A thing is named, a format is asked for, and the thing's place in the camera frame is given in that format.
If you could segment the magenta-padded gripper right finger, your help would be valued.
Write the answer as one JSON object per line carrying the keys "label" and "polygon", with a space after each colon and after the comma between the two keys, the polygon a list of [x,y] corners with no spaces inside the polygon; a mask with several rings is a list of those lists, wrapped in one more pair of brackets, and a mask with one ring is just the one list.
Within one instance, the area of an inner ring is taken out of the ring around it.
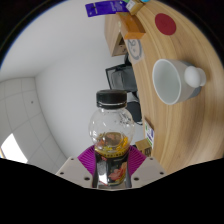
{"label": "magenta-padded gripper right finger", "polygon": [[134,146],[129,148],[126,187],[140,188],[166,176],[165,170],[153,157],[146,157]]}

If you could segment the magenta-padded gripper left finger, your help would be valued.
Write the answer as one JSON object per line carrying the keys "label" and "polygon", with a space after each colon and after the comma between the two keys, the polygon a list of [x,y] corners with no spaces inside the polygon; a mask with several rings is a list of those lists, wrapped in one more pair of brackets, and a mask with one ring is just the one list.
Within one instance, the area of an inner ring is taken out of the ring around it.
{"label": "magenta-padded gripper left finger", "polygon": [[78,157],[69,157],[56,175],[84,188],[92,188],[96,161],[94,147],[90,146]]}

